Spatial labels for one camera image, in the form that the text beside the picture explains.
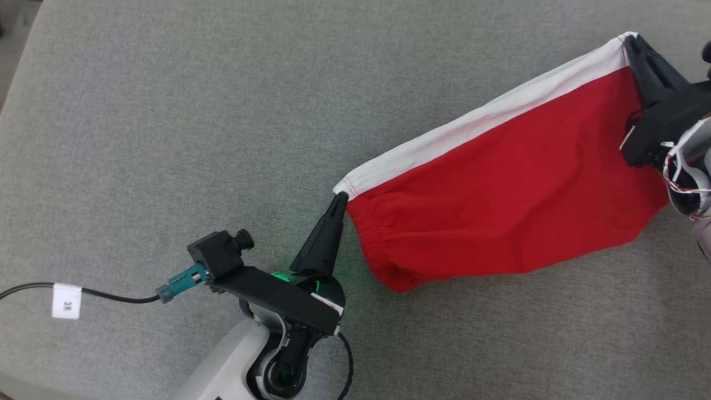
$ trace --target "green led light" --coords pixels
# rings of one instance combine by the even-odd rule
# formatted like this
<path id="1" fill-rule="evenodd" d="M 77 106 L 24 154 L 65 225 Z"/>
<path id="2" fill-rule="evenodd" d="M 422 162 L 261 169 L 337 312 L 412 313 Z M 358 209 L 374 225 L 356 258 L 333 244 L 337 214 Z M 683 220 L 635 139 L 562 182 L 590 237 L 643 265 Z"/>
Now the green led light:
<path id="1" fill-rule="evenodd" d="M 292 281 L 292 277 L 285 274 L 285 273 L 275 272 L 272 274 L 272 276 L 275 278 L 279 278 L 279 279 L 283 280 L 284 282 L 291 282 Z"/>

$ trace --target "black cable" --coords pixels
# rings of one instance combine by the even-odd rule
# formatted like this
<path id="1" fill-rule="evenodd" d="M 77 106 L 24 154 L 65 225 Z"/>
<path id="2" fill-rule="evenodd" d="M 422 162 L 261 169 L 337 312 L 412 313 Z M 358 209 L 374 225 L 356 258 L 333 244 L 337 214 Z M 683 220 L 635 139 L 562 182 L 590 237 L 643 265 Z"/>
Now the black cable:
<path id="1" fill-rule="evenodd" d="M 348 390 L 351 388 L 351 383 L 353 383 L 353 353 L 351 351 L 351 345 L 348 344 L 348 340 L 346 339 L 346 336 L 343 335 L 343 332 L 339 332 L 338 337 L 341 338 L 343 346 L 346 348 L 346 352 L 348 353 L 348 379 L 346 380 L 346 385 L 343 387 L 341 395 L 338 397 L 338 400 L 343 400 L 346 397 L 346 394 L 348 394 Z"/>
<path id="2" fill-rule="evenodd" d="M 10 296 L 13 293 L 17 293 L 21 290 L 34 289 L 34 288 L 54 288 L 54 282 L 25 283 L 24 285 L 18 285 L 18 286 L 15 286 L 14 288 L 9 288 L 8 290 L 5 290 L 4 292 L 0 293 L 0 300 L 6 298 L 7 296 Z M 144 299 L 123 298 L 121 296 L 116 296 L 116 295 L 112 295 L 109 293 L 100 292 L 99 290 L 87 289 L 87 288 L 82 288 L 82 293 L 86 293 L 88 295 L 97 296 L 97 297 L 109 299 L 109 300 L 115 300 L 115 301 L 120 301 L 120 302 L 130 302 L 133 304 L 145 304 L 147 302 L 154 302 L 154 301 L 158 301 L 161 299 L 158 295 L 155 295 L 150 298 L 144 298 Z"/>

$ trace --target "gray couch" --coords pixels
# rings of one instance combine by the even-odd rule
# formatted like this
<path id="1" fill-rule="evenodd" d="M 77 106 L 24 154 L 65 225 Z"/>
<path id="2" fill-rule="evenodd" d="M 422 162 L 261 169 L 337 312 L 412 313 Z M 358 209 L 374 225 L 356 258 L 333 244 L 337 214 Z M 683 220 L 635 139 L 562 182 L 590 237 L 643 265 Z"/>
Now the gray couch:
<path id="1" fill-rule="evenodd" d="M 624 31 L 701 80 L 709 15 L 707 0 L 46 0 L 0 114 L 0 289 L 144 297 L 187 268 L 188 243 L 242 227 L 247 260 L 283 270 L 352 168 Z M 348 399 L 708 399 L 711 267 L 689 230 L 667 209 L 620 248 L 398 295 L 347 221 Z M 77 321 L 50 298 L 0 302 L 0 373 L 94 399 L 170 399 L 244 318 L 206 289 L 86 297 Z M 323 341 L 302 398 L 335 399 L 346 370 Z"/>

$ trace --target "wires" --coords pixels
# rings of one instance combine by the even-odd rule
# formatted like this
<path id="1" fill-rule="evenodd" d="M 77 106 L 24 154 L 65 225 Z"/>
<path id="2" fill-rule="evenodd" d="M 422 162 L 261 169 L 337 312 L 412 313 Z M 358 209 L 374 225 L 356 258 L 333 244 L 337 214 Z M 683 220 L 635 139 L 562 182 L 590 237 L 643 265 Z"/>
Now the wires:
<path id="1" fill-rule="evenodd" d="M 34 283 L 25 283 L 24 285 L 18 285 L 18 286 L 15 286 L 14 288 L 10 288 L 10 289 L 5 290 L 4 292 L 0 293 L 0 300 L 6 298 L 7 296 L 10 296 L 13 293 L 17 293 L 17 292 L 25 290 L 25 289 L 34 289 L 34 288 L 54 288 L 54 282 L 34 282 Z M 154 301 L 158 301 L 161 299 L 158 295 L 155 295 L 150 298 L 143 298 L 143 299 L 123 298 L 121 296 L 116 296 L 116 295 L 112 295 L 109 293 L 100 292 L 99 290 L 87 289 L 87 288 L 82 288 L 82 293 L 86 293 L 88 295 L 97 296 L 100 298 L 109 299 L 109 300 L 113 300 L 113 301 L 130 302 L 133 304 L 146 304 L 148 302 L 154 302 Z"/>
<path id="2" fill-rule="evenodd" d="M 346 394 L 348 394 L 348 390 L 351 388 L 351 384 L 353 383 L 353 352 L 351 351 L 351 345 L 348 344 L 348 340 L 346 339 L 346 336 L 343 335 L 343 332 L 339 332 L 338 337 L 343 342 L 343 346 L 346 348 L 346 352 L 348 353 L 348 379 L 346 380 L 346 385 L 343 387 L 341 395 L 338 396 L 338 400 L 343 400 L 346 397 Z"/>
<path id="3" fill-rule="evenodd" d="M 677 193 L 686 193 L 686 194 L 691 194 L 691 193 L 709 193 L 711 192 L 711 189 L 691 189 L 691 188 L 684 188 L 679 186 L 676 182 L 675 179 L 671 179 L 669 177 L 669 164 L 670 161 L 674 157 L 673 155 L 667 154 L 666 158 L 664 159 L 664 166 L 662 168 L 662 177 L 664 178 L 664 182 L 666 182 L 667 186 L 669 186 L 673 191 Z M 683 162 L 682 159 L 679 160 L 679 165 L 676 167 L 677 171 L 680 171 L 682 169 L 681 167 L 681 162 Z"/>

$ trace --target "red garment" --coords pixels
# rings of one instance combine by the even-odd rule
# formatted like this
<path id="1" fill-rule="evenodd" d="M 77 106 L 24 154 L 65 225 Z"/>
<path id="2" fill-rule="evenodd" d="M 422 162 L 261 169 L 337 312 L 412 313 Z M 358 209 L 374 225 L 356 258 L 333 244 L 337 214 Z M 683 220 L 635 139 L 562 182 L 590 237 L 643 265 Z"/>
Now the red garment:
<path id="1" fill-rule="evenodd" d="M 365 163 L 334 188 L 373 273 L 405 292 L 527 273 L 632 241 L 667 202 L 620 153 L 640 109 L 622 41 Z"/>

